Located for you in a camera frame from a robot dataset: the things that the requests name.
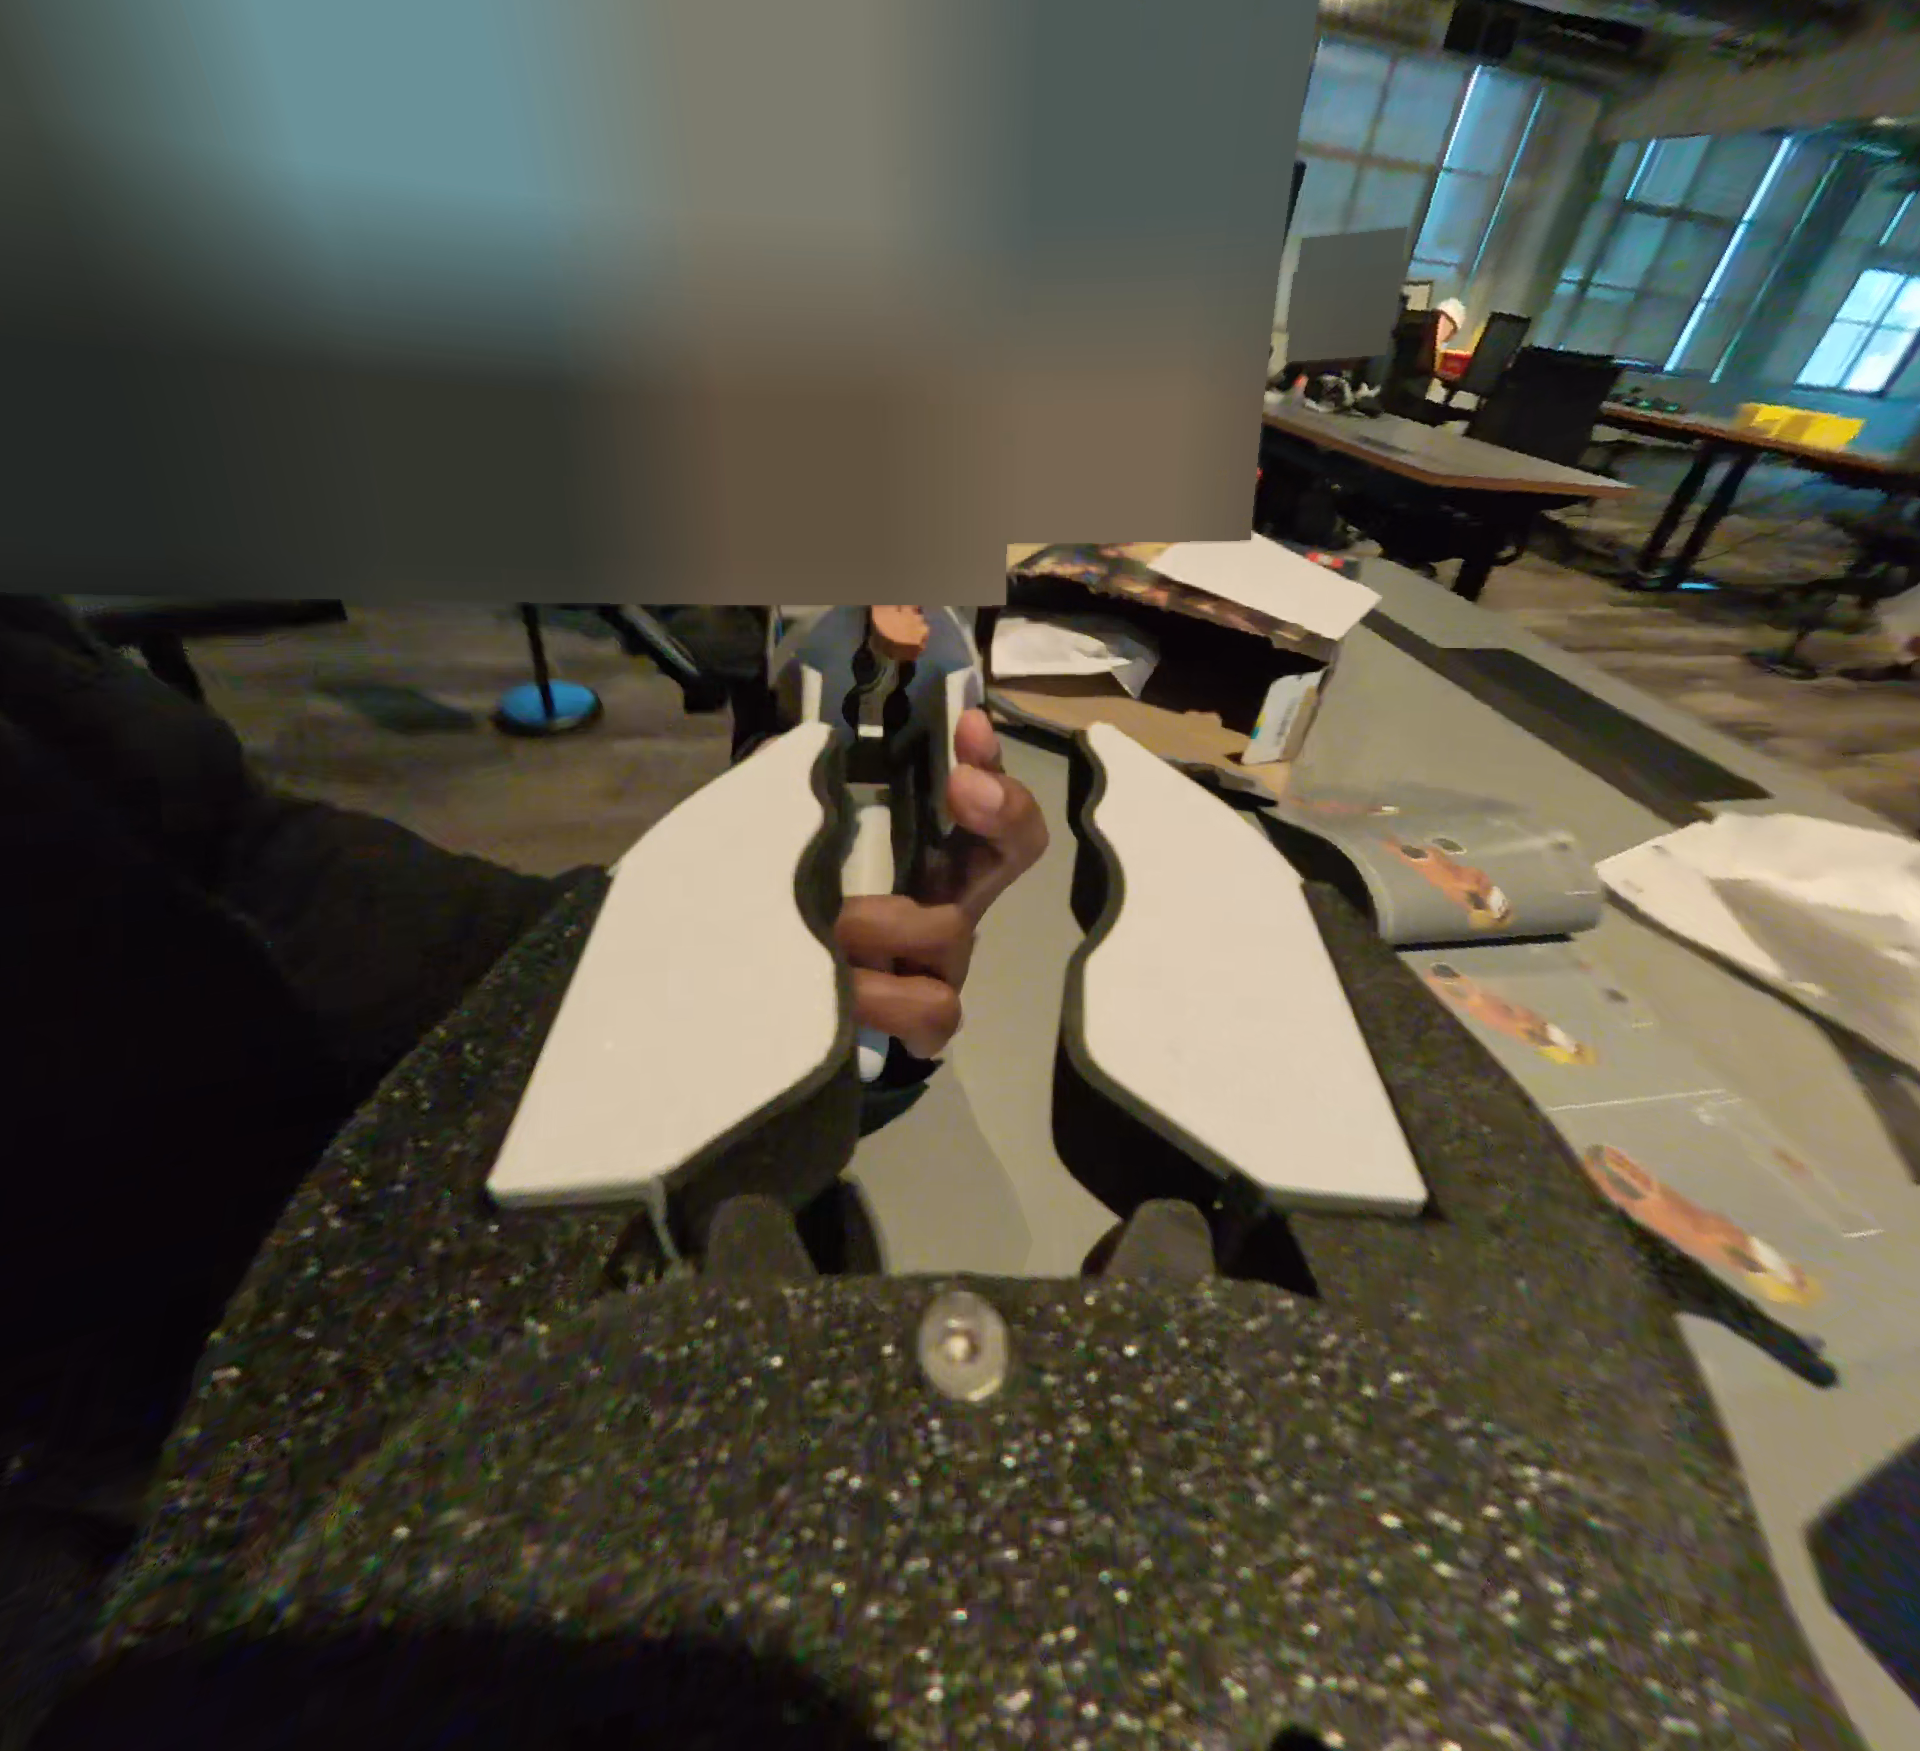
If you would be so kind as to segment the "brick building instruction booklet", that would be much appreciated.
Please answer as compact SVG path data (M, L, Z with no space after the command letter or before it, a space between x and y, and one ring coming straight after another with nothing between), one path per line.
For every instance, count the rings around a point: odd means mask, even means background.
M1419 785L1292 796L1261 824L1355 904L1653 1243L1833 1355L1895 1328L1895 1235L1597 962L1584 939L1605 896L1566 829Z

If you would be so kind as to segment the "open cardboard box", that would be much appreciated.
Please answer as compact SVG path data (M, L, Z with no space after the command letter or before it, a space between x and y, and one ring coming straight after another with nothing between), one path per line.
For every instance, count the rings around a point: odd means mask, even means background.
M1151 634L1159 668L1140 700L1117 686L1065 692L999 685L989 708L1003 727L1066 747L1111 726L1186 771L1212 771L1252 796L1281 796L1292 765L1239 761L1267 686L1334 665L1346 641L1379 610L1355 560L1294 552L1272 540L1177 544L1016 544L1006 556L1003 615L1111 615Z

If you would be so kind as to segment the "person's left hand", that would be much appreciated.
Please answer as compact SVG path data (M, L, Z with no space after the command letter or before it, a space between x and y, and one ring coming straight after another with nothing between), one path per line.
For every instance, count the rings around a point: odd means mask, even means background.
M940 1060L962 1030L980 926L1048 845L1043 812L1006 771L985 709L958 717L945 811L948 854L922 896L847 899L834 921L855 1026L897 1044L913 1062Z

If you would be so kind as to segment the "black-legged background desk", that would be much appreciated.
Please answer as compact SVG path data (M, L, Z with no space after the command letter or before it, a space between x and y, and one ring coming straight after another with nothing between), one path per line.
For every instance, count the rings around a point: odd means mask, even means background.
M1627 444L1669 444L1690 453L1689 471L1624 571L1622 587L1640 593L1676 593L1694 583L1708 543L1731 517L1747 476L1762 460L1778 460L1829 486L1872 491L1892 500L1915 500L1918 493L1915 467L1878 454L1783 442L1747 424L1653 411L1644 402L1604 402L1595 431L1618 433Z

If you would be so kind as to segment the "blue round stand base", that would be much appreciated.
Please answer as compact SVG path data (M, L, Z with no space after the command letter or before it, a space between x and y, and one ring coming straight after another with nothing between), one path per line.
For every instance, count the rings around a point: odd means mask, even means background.
M605 714L601 698L553 674L538 606L521 605L516 615L525 641L530 678L499 695L492 708L492 727L513 739L560 739L593 731Z

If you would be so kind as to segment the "crumpled white paper in box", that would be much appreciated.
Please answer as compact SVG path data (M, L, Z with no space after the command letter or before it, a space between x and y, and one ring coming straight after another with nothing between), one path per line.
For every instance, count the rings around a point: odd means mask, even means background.
M1151 634L1111 615L1003 615L989 647L993 678L1065 692L1066 685L1117 686L1140 700L1159 668Z

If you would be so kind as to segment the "tall black office chair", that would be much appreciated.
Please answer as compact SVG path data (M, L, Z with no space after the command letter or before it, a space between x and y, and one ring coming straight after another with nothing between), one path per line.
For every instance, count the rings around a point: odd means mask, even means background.
M1477 397L1463 436L1546 465L1582 467L1622 361L1534 347L1529 330L1530 321L1520 316L1490 316L1455 383L1458 392Z

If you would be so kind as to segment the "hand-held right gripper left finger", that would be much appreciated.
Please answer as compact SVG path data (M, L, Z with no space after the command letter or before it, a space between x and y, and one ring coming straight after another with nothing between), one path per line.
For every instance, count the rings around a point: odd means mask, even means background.
M767 741L650 829L610 886L486 1173L508 1213L645 1213L672 1243L754 1195L800 1213L852 1162L834 941L841 739Z

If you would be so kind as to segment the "torn white paper sheet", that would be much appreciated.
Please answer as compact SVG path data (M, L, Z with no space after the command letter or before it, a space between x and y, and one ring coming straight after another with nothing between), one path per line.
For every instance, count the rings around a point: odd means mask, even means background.
M1918 1070L1918 845L1723 812L1597 865L1627 909Z

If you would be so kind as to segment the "small white carton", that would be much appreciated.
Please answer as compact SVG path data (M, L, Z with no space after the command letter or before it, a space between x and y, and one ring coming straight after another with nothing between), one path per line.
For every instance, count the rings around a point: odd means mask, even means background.
M1239 761L1251 768L1294 765L1312 731L1329 681L1329 665L1278 676L1261 700Z

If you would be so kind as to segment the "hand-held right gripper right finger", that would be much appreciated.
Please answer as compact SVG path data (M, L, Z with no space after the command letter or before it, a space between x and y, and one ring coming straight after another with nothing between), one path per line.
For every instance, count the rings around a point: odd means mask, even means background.
M1069 826L1069 1075L1254 1207L1423 1216L1306 886L1251 812L1100 723L1075 741Z

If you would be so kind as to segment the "long wooden background desk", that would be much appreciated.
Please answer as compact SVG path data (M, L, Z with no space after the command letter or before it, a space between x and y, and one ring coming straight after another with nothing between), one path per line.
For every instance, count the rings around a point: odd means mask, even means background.
M1543 462L1404 418L1355 418L1292 397L1261 414L1254 523L1323 544L1341 521L1369 530L1400 565L1455 565L1454 593L1479 601L1537 523L1562 508L1624 500L1618 478Z

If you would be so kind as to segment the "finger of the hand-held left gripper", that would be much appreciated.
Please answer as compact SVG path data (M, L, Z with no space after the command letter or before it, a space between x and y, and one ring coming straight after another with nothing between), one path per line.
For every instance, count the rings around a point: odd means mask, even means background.
M926 826L950 826L948 781L958 765L958 726L982 708L980 610L928 610L926 652L906 681L900 761Z
M852 731L852 664L869 634L869 610L778 610L778 735L803 726Z

